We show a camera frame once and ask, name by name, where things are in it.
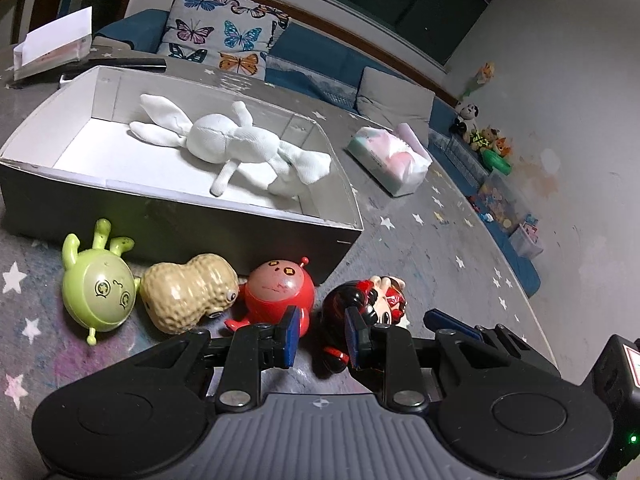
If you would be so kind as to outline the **black-haired doll figure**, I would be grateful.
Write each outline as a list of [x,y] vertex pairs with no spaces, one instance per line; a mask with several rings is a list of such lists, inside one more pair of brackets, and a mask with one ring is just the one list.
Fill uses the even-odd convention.
[[319,314],[318,345],[322,365],[332,374],[349,364],[345,333],[348,308],[355,308],[367,326],[374,324],[407,327],[406,283],[396,276],[373,275],[335,287],[323,300]]

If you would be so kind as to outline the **red round robot toy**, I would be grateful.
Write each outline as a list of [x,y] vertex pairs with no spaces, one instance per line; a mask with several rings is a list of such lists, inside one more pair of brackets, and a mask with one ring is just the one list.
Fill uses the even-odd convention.
[[303,257],[299,262],[274,259],[258,266],[241,287],[245,315],[239,321],[228,318],[224,325],[232,332],[250,324],[277,325],[286,308],[294,306],[299,310],[299,336],[305,336],[316,299],[308,263]]

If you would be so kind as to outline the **tan peanut toy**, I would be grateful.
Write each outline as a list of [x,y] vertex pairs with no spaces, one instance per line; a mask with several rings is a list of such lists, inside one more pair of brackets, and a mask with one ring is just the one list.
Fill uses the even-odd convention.
[[215,254],[198,255],[187,263],[150,266],[140,280],[146,312],[161,332],[177,335],[227,311],[238,299],[238,274]]

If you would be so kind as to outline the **green alien toy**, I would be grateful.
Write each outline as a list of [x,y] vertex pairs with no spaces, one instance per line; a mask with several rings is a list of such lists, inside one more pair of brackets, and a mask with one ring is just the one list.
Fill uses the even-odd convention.
[[73,320],[88,330],[89,346],[96,334],[119,328],[136,303],[140,280],[134,277],[122,254],[134,248],[134,240],[111,238],[111,222],[99,219],[94,226],[92,246],[79,250],[76,234],[65,237],[62,247],[62,299]]

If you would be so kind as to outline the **white plush rabbit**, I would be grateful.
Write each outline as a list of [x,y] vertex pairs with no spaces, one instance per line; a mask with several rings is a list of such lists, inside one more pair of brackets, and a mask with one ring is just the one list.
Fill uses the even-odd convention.
[[332,157],[306,151],[282,140],[275,133],[254,125],[242,101],[232,103],[237,120],[214,113],[195,122],[164,96],[142,94],[140,105],[151,121],[130,122],[138,140],[163,148],[184,148],[203,162],[221,166],[210,192],[224,194],[231,177],[243,164],[267,164],[276,174],[267,191],[284,197],[299,196],[309,185],[327,177]]

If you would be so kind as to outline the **clear toy storage box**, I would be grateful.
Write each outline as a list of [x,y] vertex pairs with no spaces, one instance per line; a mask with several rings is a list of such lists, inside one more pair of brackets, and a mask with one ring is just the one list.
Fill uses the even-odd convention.
[[504,174],[492,170],[480,186],[478,196],[520,257],[533,260],[544,251],[538,218]]

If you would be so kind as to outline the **green toy bin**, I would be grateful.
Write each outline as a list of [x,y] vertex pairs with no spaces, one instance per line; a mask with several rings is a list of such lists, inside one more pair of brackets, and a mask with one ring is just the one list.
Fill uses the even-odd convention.
[[512,172],[510,162],[493,150],[482,151],[480,158],[485,167],[490,171],[497,170],[505,176],[508,176]]

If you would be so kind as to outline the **pastel tissue pack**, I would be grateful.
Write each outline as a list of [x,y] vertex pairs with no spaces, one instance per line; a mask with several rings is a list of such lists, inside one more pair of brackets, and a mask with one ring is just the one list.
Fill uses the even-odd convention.
[[393,197],[416,192],[433,162],[406,122],[393,131],[362,127],[346,151]]

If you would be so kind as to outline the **grey white storage box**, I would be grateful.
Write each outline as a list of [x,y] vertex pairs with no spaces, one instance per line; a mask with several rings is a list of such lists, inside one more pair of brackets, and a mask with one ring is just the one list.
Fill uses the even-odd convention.
[[338,266],[363,229],[341,163],[301,196],[271,195],[266,164],[241,166],[226,192],[218,168],[178,148],[136,139],[142,94],[166,96],[191,119],[230,114],[235,92],[162,74],[99,66],[35,108],[3,142],[1,192],[18,232],[43,240],[87,235],[110,220],[134,240],[132,255],[183,262],[216,252],[239,273],[271,257],[309,258],[316,283]]

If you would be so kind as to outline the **panda plush toy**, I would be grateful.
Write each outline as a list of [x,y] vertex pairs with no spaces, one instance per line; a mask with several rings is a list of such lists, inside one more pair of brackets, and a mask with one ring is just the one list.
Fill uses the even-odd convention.
[[477,116],[480,109],[473,103],[462,106],[458,111],[454,122],[449,127],[449,132],[464,136],[465,133],[472,133],[477,130]]

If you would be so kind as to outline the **grey cushion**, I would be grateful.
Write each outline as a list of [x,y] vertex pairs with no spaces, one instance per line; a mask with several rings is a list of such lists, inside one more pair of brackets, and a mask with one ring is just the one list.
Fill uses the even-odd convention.
[[356,96],[358,113],[387,128],[408,124],[428,145],[435,93],[372,67],[363,70]]

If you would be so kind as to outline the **blue sofa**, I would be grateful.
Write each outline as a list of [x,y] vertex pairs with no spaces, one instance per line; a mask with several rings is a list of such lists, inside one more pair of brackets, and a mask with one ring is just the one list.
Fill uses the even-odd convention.
[[[165,32],[169,13],[149,9],[109,24],[96,34],[115,40],[140,52],[155,53]],[[356,96],[363,70],[372,67],[401,77],[373,58],[299,24],[288,25],[267,58],[266,81],[288,90],[328,102],[343,110],[358,112]],[[462,145],[462,139],[449,132],[458,111],[449,100],[435,96],[430,119],[428,150],[444,168],[458,189],[482,216],[490,214],[480,201],[478,190],[489,172],[478,156]],[[488,231],[506,257],[527,296],[540,287],[533,263],[520,257],[492,218]]]

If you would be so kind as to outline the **black white flat device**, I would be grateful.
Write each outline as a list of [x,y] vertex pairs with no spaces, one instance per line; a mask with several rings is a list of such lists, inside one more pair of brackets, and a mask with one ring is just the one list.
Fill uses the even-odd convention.
[[85,61],[65,65],[58,85],[62,87],[75,77],[98,66],[141,70],[149,73],[165,73],[167,70],[167,64],[162,58],[87,58]]

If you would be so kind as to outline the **butterfly print pillow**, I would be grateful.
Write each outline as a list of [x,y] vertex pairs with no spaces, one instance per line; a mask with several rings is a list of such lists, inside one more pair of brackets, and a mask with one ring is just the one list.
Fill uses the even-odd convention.
[[289,21],[253,0],[174,0],[157,53],[263,80]]

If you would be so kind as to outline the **clear box with paper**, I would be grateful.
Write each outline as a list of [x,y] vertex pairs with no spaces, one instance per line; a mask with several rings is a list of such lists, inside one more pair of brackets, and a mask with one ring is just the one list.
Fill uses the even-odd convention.
[[85,58],[92,41],[92,7],[29,32],[13,49],[13,76],[25,79]]

